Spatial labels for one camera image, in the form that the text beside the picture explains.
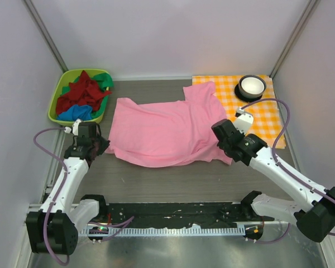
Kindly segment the lime green plastic basket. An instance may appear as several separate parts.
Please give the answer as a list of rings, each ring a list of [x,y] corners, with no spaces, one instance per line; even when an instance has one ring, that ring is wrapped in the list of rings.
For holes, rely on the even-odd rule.
[[[49,106],[49,110],[48,110],[49,119],[53,122],[58,123],[61,126],[72,126],[72,124],[75,121],[73,122],[73,121],[57,120],[57,114],[56,114],[57,100],[61,96],[63,87],[67,86],[69,82],[73,82],[80,75],[82,70],[85,70],[89,74],[89,76],[94,76],[94,75],[97,75],[98,73],[108,73],[107,71],[100,70],[100,69],[74,69],[74,70],[69,70],[69,71],[65,72],[61,76],[61,78],[60,78],[60,80],[59,80],[59,82],[56,86],[56,89],[54,91],[54,94],[53,94],[53,97],[52,97],[52,100],[51,100],[51,103],[50,103],[50,106]],[[103,118],[103,115],[104,115],[104,113],[96,119],[89,120],[89,122],[100,123],[100,121]]]

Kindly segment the orange checkered cloth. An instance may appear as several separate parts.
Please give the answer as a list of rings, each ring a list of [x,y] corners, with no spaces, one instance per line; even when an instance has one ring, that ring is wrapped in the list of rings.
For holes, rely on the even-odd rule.
[[[198,75],[192,77],[192,84],[214,82],[215,96],[224,107],[227,118],[234,121],[237,108],[246,105],[235,96],[235,86],[241,78],[242,75]],[[275,101],[260,102],[248,107],[247,112],[251,113],[254,118],[253,125],[248,132],[257,135],[271,147],[283,127],[277,103]]]

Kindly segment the pink t shirt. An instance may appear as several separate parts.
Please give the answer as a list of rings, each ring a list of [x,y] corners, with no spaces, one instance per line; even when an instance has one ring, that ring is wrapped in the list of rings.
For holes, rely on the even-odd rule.
[[[218,148],[211,126],[226,118],[213,82],[183,89],[184,100],[137,104],[118,98],[107,154],[131,164],[161,168],[232,159]]]

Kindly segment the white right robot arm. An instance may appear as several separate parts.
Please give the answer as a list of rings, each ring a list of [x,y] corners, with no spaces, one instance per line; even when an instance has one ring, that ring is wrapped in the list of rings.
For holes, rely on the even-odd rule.
[[[264,174],[292,201],[268,197],[252,191],[244,201],[258,216],[267,216],[297,226],[314,242],[322,242],[335,227],[335,187],[326,189],[295,170],[273,153],[267,143],[254,134],[245,135],[227,119],[212,126],[217,146],[235,162]]]

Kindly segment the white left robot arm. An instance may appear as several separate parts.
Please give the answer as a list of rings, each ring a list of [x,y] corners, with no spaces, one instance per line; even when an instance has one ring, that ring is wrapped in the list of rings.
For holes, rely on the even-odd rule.
[[[73,135],[73,143],[58,159],[61,172],[51,193],[37,211],[28,213],[25,224],[34,253],[54,253],[70,256],[78,243],[79,232],[92,220],[107,213],[104,196],[87,194],[73,208],[80,183],[92,162],[109,146],[95,122],[76,120],[65,132]]]

